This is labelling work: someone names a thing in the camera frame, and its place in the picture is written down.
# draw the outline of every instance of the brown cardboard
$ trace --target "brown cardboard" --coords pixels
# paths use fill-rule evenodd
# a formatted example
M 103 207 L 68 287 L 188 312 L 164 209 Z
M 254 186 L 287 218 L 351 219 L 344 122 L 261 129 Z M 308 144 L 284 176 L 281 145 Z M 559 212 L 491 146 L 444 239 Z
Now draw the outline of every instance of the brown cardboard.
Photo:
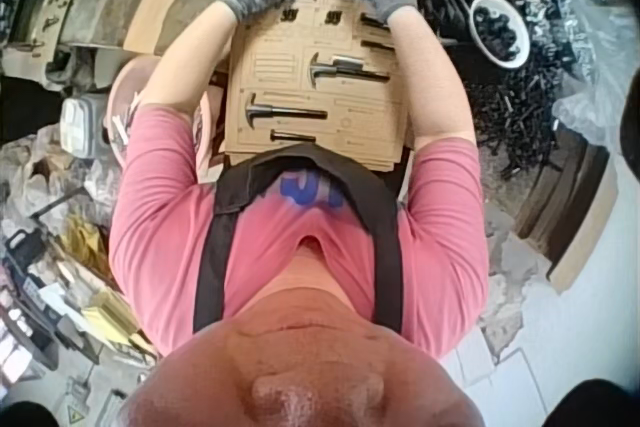
M 388 171 L 402 155 L 407 130 L 408 99 L 395 54 L 363 47 L 362 40 L 392 46 L 388 31 L 365 26 L 360 15 L 372 12 L 359 0 L 296 0 L 295 21 L 273 10 L 238 27 L 230 57 L 226 144 L 234 160 L 283 147 L 270 132 L 312 135 L 326 148 L 354 158 L 369 168 Z M 328 11 L 341 11 L 338 25 L 326 24 Z M 382 83 L 322 77 L 314 88 L 309 63 L 331 64 L 335 56 L 357 59 L 363 70 L 389 76 Z M 252 129 L 245 106 L 255 103 L 327 111 L 326 120 L 276 117 L 256 119 Z

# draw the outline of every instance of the white floor tile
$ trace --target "white floor tile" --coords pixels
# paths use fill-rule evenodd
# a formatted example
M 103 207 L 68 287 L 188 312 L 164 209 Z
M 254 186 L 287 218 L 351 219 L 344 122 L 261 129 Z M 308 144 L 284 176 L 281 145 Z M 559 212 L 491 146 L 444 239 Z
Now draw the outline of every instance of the white floor tile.
M 462 365 L 458 358 L 458 352 L 456 349 L 449 352 L 446 356 L 440 359 L 440 365 L 447 371 L 451 380 L 453 380 L 458 387 L 464 387 L 464 377 L 462 376 Z
M 540 393 L 521 351 L 465 392 L 480 409 L 488 427 L 539 427 L 546 418 Z
M 478 326 L 471 329 L 456 350 L 462 366 L 464 385 L 471 385 L 495 370 L 487 341 Z
M 503 353 L 524 352 L 549 411 L 587 379 L 639 385 L 639 189 L 622 162 L 616 169 L 618 200 L 584 270 L 562 295 L 541 283 L 525 290 L 524 328 Z

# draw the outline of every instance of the warning sign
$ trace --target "warning sign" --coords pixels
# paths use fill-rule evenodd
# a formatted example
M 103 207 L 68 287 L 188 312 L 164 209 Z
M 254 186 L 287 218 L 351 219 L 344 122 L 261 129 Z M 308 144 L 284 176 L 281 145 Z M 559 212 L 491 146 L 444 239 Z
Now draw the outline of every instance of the warning sign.
M 67 412 L 69 413 L 69 425 L 77 424 L 85 419 L 84 414 L 81 414 L 70 405 L 67 405 Z

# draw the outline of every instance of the black apron strap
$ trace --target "black apron strap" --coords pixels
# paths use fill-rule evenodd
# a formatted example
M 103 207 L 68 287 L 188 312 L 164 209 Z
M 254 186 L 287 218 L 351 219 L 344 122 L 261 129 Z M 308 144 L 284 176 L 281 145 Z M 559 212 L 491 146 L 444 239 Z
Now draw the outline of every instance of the black apron strap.
M 396 199 L 384 183 L 362 165 L 315 144 L 298 144 L 265 152 L 221 175 L 216 186 L 214 217 L 202 253 L 194 332 L 222 319 L 224 281 L 238 216 L 280 174 L 297 169 L 319 169 L 333 179 L 372 236 L 375 260 L 373 321 L 400 333 L 404 289 Z

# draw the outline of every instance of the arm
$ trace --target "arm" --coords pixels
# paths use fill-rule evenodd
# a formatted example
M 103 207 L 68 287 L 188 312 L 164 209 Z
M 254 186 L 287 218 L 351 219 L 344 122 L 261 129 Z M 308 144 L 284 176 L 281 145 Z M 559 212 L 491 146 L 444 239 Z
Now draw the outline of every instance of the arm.
M 471 109 L 460 77 L 414 0 L 366 0 L 391 29 L 411 103 L 416 151 L 434 140 L 475 143 Z
M 140 110 L 160 104 L 190 118 L 237 23 L 226 4 L 211 4 L 162 56 Z
M 447 137 L 475 144 L 467 94 L 427 22 L 415 8 L 402 7 L 391 14 L 388 24 L 409 91 L 416 151 Z
M 142 103 L 190 118 L 238 22 L 292 0 L 217 0 L 171 44 L 144 90 Z

